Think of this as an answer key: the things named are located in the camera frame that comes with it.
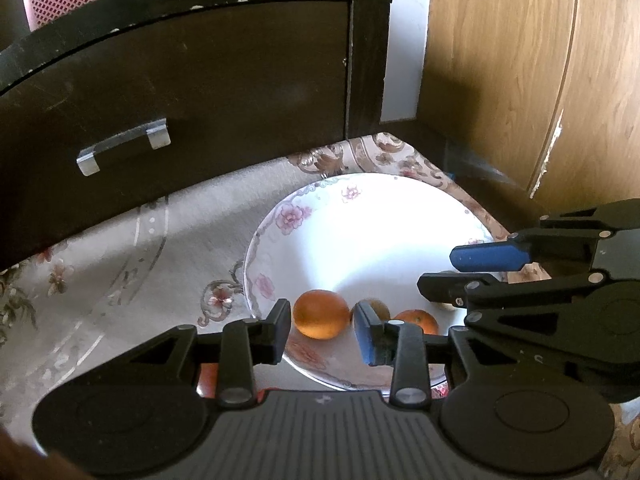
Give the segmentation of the pale brown longan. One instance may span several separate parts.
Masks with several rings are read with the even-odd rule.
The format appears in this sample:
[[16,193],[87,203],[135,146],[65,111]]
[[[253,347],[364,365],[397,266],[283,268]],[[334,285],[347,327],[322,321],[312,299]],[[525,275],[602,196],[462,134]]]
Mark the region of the pale brown longan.
[[355,325],[357,321],[365,320],[366,317],[362,314],[358,308],[360,304],[367,304],[374,312],[381,322],[389,321],[392,318],[390,309],[384,304],[382,300],[378,298],[362,298],[354,304],[350,311],[350,322]]

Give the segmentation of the brown longan front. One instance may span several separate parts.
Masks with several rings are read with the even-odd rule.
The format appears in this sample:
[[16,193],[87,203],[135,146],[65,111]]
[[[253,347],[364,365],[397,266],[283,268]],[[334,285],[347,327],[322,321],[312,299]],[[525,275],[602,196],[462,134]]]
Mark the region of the brown longan front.
[[457,310],[457,306],[455,306],[454,304],[448,304],[448,302],[432,302],[432,304],[434,304],[435,307],[438,307],[440,310],[446,310],[446,311],[455,311]]

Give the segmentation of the white floral plate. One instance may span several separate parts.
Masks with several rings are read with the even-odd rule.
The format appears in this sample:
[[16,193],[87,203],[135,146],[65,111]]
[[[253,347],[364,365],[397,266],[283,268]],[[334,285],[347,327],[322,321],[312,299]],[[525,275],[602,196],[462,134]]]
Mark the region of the white floral plate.
[[424,273],[451,273],[451,249],[493,239],[467,206],[438,188],[389,174],[344,174],[282,198],[248,246],[244,289],[250,314],[325,289],[348,304],[382,301],[391,314],[424,310],[439,331],[460,325],[462,309],[426,300]]

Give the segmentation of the wooden wardrobe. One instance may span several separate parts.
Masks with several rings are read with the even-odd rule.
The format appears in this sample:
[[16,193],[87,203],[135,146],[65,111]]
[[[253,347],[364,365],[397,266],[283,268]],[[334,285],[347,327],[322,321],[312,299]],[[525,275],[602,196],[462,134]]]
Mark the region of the wooden wardrobe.
[[418,115],[548,210],[639,193],[639,0],[431,0]]

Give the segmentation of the oblong red tomato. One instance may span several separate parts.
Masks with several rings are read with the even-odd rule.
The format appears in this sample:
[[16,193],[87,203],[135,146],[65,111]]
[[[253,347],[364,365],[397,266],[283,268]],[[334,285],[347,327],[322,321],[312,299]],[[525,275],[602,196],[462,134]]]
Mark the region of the oblong red tomato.
[[217,377],[217,363],[203,363],[201,365],[196,391],[202,398],[213,399],[216,396]]

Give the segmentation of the orange tangerine front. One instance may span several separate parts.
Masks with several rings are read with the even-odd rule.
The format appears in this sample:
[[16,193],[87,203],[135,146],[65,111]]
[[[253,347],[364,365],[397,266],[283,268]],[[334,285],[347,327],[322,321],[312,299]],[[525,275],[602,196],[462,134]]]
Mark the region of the orange tangerine front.
[[350,310],[346,301],[336,292],[311,289],[294,302],[293,321],[296,330],[304,336],[329,340],[347,327]]

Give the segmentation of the small orange tangerine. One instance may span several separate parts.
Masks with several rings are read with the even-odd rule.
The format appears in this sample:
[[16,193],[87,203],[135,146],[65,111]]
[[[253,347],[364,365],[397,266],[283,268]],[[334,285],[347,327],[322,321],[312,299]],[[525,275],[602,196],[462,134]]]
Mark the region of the small orange tangerine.
[[414,309],[414,310],[405,310],[394,316],[394,319],[397,321],[402,321],[405,323],[416,324],[421,327],[423,333],[425,335],[438,335],[439,334],[439,326],[431,313],[428,313],[425,310]]

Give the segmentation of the dark wooden nightstand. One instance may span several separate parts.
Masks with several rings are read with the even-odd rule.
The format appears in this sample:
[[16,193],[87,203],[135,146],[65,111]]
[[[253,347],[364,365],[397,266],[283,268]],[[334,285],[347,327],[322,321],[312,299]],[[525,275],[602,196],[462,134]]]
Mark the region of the dark wooden nightstand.
[[[381,119],[392,0],[98,0],[1,55],[1,262]],[[85,177],[83,148],[171,144]]]

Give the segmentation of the floral beige tablecloth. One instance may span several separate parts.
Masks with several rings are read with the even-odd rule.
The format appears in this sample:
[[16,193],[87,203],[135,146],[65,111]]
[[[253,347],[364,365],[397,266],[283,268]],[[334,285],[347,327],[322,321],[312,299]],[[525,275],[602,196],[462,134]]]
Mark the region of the floral beige tablecloth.
[[259,223],[304,186],[389,174],[507,231],[450,174],[387,133],[273,158],[134,207],[1,265],[1,474],[6,479],[634,479],[639,395],[611,402],[546,348],[466,322],[425,335],[431,404],[390,404],[393,369],[354,326],[256,364],[257,403],[196,391],[224,326],[250,314]]

